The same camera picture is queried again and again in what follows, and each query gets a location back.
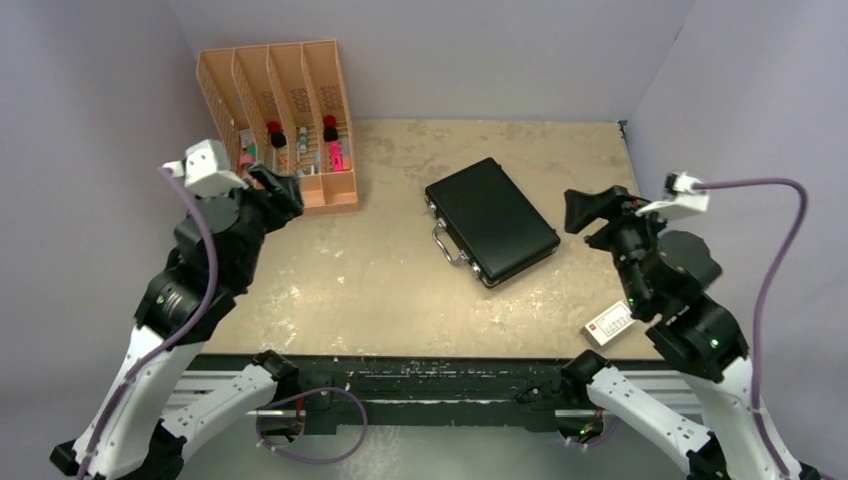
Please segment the black aluminium poker case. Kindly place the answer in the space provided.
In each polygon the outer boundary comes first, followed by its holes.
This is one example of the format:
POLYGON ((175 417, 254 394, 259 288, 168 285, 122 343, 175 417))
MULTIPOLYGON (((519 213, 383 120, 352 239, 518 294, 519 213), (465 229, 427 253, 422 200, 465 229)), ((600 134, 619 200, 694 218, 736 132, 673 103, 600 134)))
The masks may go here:
POLYGON ((424 198, 448 263, 469 265, 489 289, 559 249, 556 230, 492 157, 426 186, 424 198))

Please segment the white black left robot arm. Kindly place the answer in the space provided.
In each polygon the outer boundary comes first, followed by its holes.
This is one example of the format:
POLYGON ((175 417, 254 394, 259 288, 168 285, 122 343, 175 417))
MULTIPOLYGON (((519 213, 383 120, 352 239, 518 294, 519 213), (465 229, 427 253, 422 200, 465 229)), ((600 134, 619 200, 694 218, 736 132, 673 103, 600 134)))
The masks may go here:
POLYGON ((74 479, 174 479, 196 450, 248 411, 284 409, 300 391, 297 367, 266 350, 224 386, 174 413, 183 373, 251 285, 267 235, 302 215, 295 176, 252 165, 227 172, 219 194, 190 193, 174 164, 161 173, 186 204, 175 247, 136 309, 123 364, 97 415, 51 463, 74 479))

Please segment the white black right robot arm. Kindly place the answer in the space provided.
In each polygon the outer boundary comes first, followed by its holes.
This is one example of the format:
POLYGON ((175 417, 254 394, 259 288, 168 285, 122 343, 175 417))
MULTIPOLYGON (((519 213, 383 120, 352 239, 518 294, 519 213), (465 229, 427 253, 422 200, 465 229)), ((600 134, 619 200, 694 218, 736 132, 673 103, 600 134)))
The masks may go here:
POLYGON ((668 230, 647 200, 622 186, 564 194, 564 229, 601 227, 585 243, 611 254, 635 320, 698 399, 694 423, 632 385, 609 360, 587 350, 561 371, 561 392, 630 425, 689 479, 816 479, 780 438, 754 384, 755 357, 733 314, 708 296, 721 275, 705 241, 668 230))

